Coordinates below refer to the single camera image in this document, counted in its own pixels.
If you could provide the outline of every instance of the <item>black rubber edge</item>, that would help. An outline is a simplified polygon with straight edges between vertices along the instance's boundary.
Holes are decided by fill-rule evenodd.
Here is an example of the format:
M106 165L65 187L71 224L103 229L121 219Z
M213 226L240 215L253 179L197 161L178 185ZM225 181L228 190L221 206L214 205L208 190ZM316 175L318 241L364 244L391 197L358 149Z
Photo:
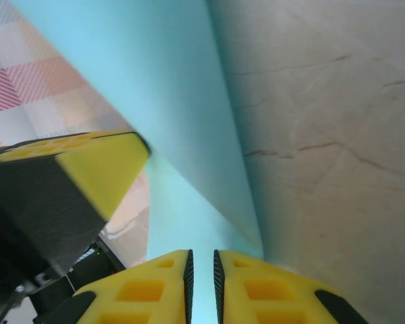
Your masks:
M339 324L369 324L344 298L326 290L317 290L315 296Z
M194 297L194 253L189 250L183 273L184 282L184 312L186 324L192 322L192 300Z
M83 292L68 298L45 319L44 324L77 324L95 298L94 292Z
M132 133L138 135L137 132L133 132L133 131L131 131L131 130L124 130L122 133L95 136L95 137L93 137L92 139L95 139L95 138L104 138L104 137L112 137L112 136L124 135L124 134L132 134Z
M145 145L145 147L146 147L146 149L148 151L148 154L151 155L151 149L150 149L150 146L147 143L147 141L139 133L134 132L134 131L117 133L117 134L110 134L110 135L96 136L94 138L103 138L103 137L117 136L117 135L123 135L123 134L135 134L135 135L137 135L141 139L142 143Z
M217 322L223 324L223 297L225 294L225 272L223 272L221 255L218 250L215 250L214 258L214 279L215 279L215 295L216 295L216 309L217 309Z

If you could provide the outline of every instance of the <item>plaid fabric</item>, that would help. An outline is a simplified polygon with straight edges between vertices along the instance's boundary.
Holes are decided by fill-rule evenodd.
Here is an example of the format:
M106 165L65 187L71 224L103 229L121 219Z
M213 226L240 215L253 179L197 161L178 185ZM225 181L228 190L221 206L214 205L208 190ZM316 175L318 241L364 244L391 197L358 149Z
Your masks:
M129 128L12 5L0 0L0 146ZM128 267L145 260L148 211L149 185L141 174L101 234Z

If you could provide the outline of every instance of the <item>square hole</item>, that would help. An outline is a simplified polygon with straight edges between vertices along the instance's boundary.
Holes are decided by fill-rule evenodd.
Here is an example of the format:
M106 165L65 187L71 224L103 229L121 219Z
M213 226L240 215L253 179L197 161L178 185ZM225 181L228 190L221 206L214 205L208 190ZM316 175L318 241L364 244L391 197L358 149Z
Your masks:
M172 268L174 265L174 260L164 260L160 262L156 267L158 268Z
M68 149L74 149L76 147L80 147L82 145L85 145L86 143L87 143L87 141L84 141L84 140L74 141L74 142L71 142L69 144L64 145L63 148L67 149L67 150Z
M302 312L273 312L262 310L256 312L259 324L311 324Z
M30 149L20 149L20 150L9 151L7 153L7 156L11 157L13 159L13 158L18 158L18 157L25 157L26 155L29 155L31 153L32 153L32 150L30 150Z
M54 143L64 143L64 142L67 142L67 141L69 141L69 140L71 140L71 139L72 139L72 137L56 138L56 139L54 140Z
M149 318L148 313L102 314L97 324L147 324Z
M245 267L250 267L250 265L244 261L241 260L234 260L233 264L236 268L245 268Z
M38 147L38 146L46 145L49 142L50 142L49 140L41 140L39 142L34 142L32 144L24 145L23 147Z
M36 148L36 150L33 151L33 153L35 153L35 154L45 154L45 153L54 151L56 148L57 148L57 146L54 145L54 144L45 145L45 146Z
M244 287L251 300L292 300L291 289L283 282L273 279L248 280Z
M165 284L160 280L135 280L128 282L116 300L126 302L158 302Z

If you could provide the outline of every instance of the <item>beige marble surface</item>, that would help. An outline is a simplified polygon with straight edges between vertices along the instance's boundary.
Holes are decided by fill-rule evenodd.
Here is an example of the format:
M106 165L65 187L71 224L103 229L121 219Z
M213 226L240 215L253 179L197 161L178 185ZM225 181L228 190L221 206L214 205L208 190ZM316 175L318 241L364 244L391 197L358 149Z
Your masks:
M405 0L212 0L267 258L405 323Z

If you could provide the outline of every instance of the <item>yellow foam block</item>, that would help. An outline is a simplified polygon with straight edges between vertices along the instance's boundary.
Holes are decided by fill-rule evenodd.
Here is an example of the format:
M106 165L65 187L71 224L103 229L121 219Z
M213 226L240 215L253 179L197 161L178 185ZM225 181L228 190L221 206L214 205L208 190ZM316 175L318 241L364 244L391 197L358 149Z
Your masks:
M101 217L108 221L148 157L141 138L128 133L92 138L55 159Z
M55 156L99 215L108 221L144 167L149 150L127 131L91 132L39 140L0 154L0 162Z
M223 324L338 324L314 294L337 294L328 285L234 251L219 254Z
M78 324L185 324L184 271L177 250L79 289L97 297Z

